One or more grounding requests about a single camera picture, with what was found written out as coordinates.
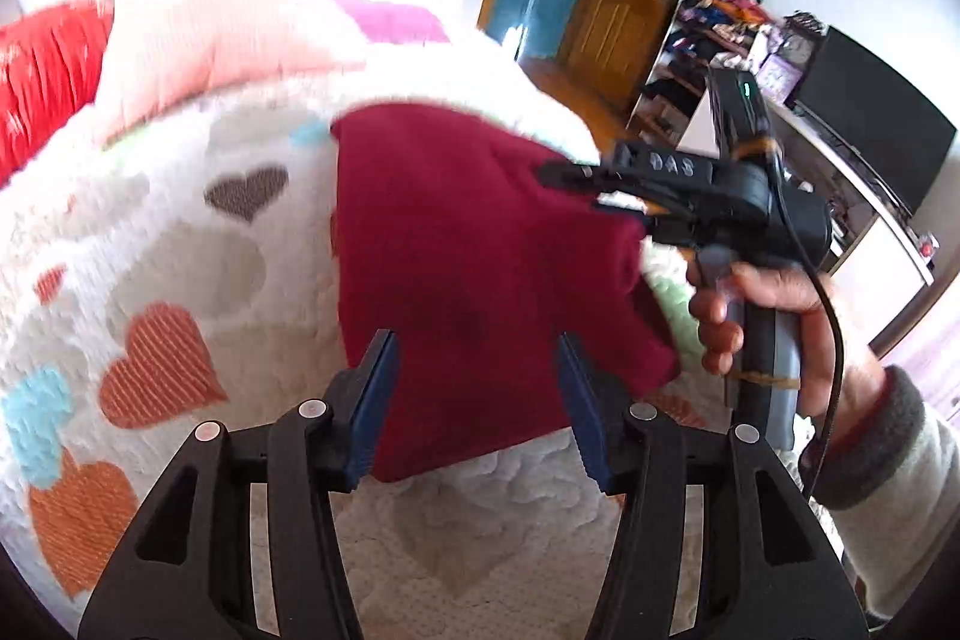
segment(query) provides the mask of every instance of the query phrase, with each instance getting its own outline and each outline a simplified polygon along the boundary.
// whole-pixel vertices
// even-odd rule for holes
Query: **wrist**
[[[833,450],[834,446],[842,445],[845,440],[858,439],[862,429],[869,425],[870,419],[886,398],[887,389],[886,370],[874,356],[870,356],[862,365],[848,370],[833,418],[830,450]]]

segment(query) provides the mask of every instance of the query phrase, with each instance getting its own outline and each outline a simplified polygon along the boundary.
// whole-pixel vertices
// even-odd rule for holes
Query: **folded maroon cloth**
[[[560,158],[474,116],[381,104],[335,124],[333,244],[351,366],[377,329],[400,378],[373,474],[400,480],[569,425],[560,332],[635,396],[679,371],[640,276],[640,223],[544,189]]]

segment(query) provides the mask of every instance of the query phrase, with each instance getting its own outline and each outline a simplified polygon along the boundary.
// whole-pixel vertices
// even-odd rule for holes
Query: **dark gray cuff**
[[[860,504],[899,469],[923,429],[923,398],[904,370],[887,368],[887,398],[865,432],[848,450],[827,456],[813,497],[830,510]],[[819,456],[814,439],[800,457],[800,474],[809,474]]]

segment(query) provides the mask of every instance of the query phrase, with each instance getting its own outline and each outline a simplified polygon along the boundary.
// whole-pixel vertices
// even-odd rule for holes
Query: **bedspread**
[[[90,107],[0,191],[0,541],[72,632],[191,429],[274,420],[344,366],[329,124],[403,97],[597,160],[582,121],[473,34],[374,46],[360,73],[204,95],[106,151]],[[690,369],[658,404],[723,429],[719,381],[693,368],[683,261],[651,247],[645,269]],[[267,510],[253,500],[258,616],[275,629]],[[619,518],[569,429],[390,485],[364,480],[335,509],[371,640],[580,638]],[[678,626],[695,592],[685,568]]]

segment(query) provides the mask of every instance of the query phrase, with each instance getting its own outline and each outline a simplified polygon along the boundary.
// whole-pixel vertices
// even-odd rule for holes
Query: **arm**
[[[870,610],[896,613],[923,579],[960,509],[956,435],[899,369],[885,399],[827,453],[815,498],[830,510],[867,584]],[[805,461],[812,458],[808,449]]]

